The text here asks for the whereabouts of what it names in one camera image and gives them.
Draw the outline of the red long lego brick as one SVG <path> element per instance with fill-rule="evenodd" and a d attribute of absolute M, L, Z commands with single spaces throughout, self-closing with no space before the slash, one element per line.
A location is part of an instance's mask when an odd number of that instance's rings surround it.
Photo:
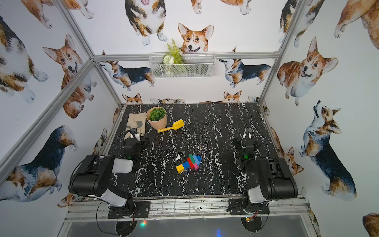
<path fill-rule="evenodd" d="M 193 165 L 193 163 L 192 163 L 192 161 L 191 161 L 190 158 L 187 158 L 187 162 L 189 163 L 190 168 L 194 169 L 194 165 Z"/>

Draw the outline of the yellow small lego brick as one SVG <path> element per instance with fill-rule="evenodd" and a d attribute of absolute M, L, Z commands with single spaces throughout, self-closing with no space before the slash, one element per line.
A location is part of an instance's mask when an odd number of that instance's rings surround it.
<path fill-rule="evenodd" d="M 180 164 L 179 166 L 176 166 L 176 170 L 178 173 L 182 173 L 185 170 L 185 168 L 183 164 Z"/>

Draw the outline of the blue small lego brick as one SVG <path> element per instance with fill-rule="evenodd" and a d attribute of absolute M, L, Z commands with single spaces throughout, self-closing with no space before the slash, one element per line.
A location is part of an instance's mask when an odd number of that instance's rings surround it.
<path fill-rule="evenodd" d="M 189 162 L 185 162 L 185 163 L 183 163 L 183 167 L 184 167 L 185 170 L 189 170 L 189 169 L 190 169 L 190 164 L 189 164 Z"/>

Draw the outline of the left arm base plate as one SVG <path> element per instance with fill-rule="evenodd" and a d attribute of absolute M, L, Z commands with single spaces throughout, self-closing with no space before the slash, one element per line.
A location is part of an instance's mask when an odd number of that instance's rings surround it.
<path fill-rule="evenodd" d="M 110 206 L 108 219 L 120 218 L 147 218 L 150 212 L 150 201 L 137 201 L 133 204 L 126 203 L 125 206 Z"/>

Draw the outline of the light blue long lego brick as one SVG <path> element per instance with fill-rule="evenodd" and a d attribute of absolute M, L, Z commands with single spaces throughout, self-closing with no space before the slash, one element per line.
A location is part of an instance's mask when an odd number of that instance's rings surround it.
<path fill-rule="evenodd" d="M 196 162 L 196 164 L 199 166 L 201 164 L 201 157 L 200 156 L 196 156 L 196 155 L 192 155 L 194 161 Z"/>

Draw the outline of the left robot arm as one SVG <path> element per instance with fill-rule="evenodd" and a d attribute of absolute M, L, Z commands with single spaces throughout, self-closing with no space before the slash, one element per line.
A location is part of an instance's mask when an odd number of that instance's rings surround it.
<path fill-rule="evenodd" d="M 83 159 L 70 178 L 71 193 L 100 199 L 115 211 L 129 214 L 135 211 L 131 193 L 117 188 L 111 177 L 115 173 L 131 173 L 142 151 L 150 146 L 150 140 L 134 128 L 126 132 L 130 137 L 124 140 L 122 156 L 88 155 Z"/>

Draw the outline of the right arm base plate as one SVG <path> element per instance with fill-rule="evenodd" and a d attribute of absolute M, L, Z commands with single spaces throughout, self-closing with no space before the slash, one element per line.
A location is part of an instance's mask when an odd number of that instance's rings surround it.
<path fill-rule="evenodd" d="M 228 207 L 226 212 L 230 215 L 255 215 L 269 214 L 269 204 L 264 203 L 251 203 L 249 200 L 242 198 L 234 198 L 228 200 Z"/>

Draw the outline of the green long lego brick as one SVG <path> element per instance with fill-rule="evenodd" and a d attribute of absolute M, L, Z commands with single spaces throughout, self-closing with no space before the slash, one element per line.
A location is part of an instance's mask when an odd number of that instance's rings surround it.
<path fill-rule="evenodd" d="M 192 154 L 189 154 L 188 157 L 189 157 L 189 159 L 191 160 L 191 163 L 192 163 L 193 165 L 195 165 L 195 164 L 196 164 L 196 161 L 195 161 L 195 159 L 193 158 Z"/>

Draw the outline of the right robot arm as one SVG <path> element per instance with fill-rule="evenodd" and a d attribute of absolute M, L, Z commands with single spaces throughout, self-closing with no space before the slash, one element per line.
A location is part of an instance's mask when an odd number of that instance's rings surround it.
<path fill-rule="evenodd" d="M 241 139 L 233 144 L 239 152 L 237 163 L 251 180 L 246 181 L 244 197 L 248 204 L 271 200 L 293 199 L 298 196 L 297 184 L 283 158 L 259 157 L 260 141 L 254 139 L 251 128 L 246 128 Z"/>

